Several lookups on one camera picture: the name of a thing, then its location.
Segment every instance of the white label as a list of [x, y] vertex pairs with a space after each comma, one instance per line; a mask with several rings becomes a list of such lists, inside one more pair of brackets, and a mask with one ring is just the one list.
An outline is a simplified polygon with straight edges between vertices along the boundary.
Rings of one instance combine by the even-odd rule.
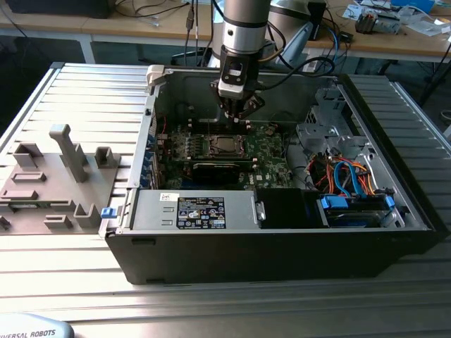
[[160, 194], [160, 201], [165, 202], [176, 202], [180, 194], [176, 194], [173, 192], [164, 192]]

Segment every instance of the blue drive bracket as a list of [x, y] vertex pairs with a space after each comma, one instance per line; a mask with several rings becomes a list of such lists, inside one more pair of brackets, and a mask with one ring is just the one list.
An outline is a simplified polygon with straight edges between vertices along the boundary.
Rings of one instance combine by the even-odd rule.
[[323, 209], [349, 208], [346, 198], [343, 196], [326, 195], [321, 199], [321, 205], [323, 206]]

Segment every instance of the aluminum extrusion table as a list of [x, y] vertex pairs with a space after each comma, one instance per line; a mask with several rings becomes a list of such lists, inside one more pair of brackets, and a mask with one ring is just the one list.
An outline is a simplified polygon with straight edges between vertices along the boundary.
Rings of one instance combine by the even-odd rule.
[[[44, 76], [0, 139], [0, 180], [20, 141], [70, 123], [85, 151], [122, 154], [125, 181], [146, 97], [145, 67], [65, 64]], [[451, 241], [368, 280], [194, 285], [129, 284], [96, 235], [0, 236], [0, 313], [69, 322], [76, 337], [449, 337]]]

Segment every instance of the robotic end effector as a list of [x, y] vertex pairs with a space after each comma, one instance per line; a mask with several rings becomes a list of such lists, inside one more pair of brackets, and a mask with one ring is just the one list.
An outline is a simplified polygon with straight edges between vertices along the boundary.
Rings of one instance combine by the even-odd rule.
[[255, 91], [271, 0], [225, 0], [221, 76], [211, 83], [218, 104], [235, 122], [264, 106]]

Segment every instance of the workbench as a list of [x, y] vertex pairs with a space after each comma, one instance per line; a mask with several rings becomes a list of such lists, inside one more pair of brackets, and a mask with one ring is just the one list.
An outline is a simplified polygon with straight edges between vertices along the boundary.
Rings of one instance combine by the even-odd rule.
[[[328, 0], [334, 21], [340, 29], [354, 35], [348, 56], [360, 58], [382, 58], [386, 60], [409, 60], [440, 62], [448, 46], [448, 35], [427, 37], [407, 27], [403, 27], [398, 35], [376, 33], [362, 35], [355, 32], [354, 21], [341, 17], [346, 6], [352, 0]], [[135, 0], [135, 7], [152, 4], [152, 0]], [[28, 37], [48, 39], [69, 39], [80, 43], [86, 63], [95, 63], [92, 42], [119, 42], [130, 44], [160, 44], [183, 46], [186, 38], [185, 21], [189, 6], [158, 15], [155, 21], [158, 27], [137, 18], [127, 18], [113, 13], [108, 19], [94, 19], [66, 15], [16, 14], [0, 0], [0, 4], [8, 16], [23, 30]], [[162, 6], [143, 10], [143, 14], [177, 6], [179, 2], [168, 1]], [[131, 3], [125, 2], [120, 9], [132, 15]], [[451, 8], [435, 7], [432, 16], [451, 16]], [[309, 41], [304, 50], [310, 57], [327, 54], [332, 48], [332, 39], [328, 32], [321, 33], [317, 41]], [[21, 37], [22, 34], [0, 12], [0, 35]], [[210, 38], [209, 5], [199, 5], [199, 46], [206, 46]], [[194, 46], [194, 30], [188, 46]]]
[[[49, 70], [0, 139], [0, 180], [15, 164], [18, 142], [59, 153], [45, 136], [53, 123], [68, 123], [86, 152], [109, 146], [121, 153], [110, 205], [123, 203], [146, 70], [86, 64]], [[451, 335], [450, 240], [366, 280], [136, 286], [95, 234], [0, 236], [0, 262], [0, 313], [65, 320], [76, 337]]]

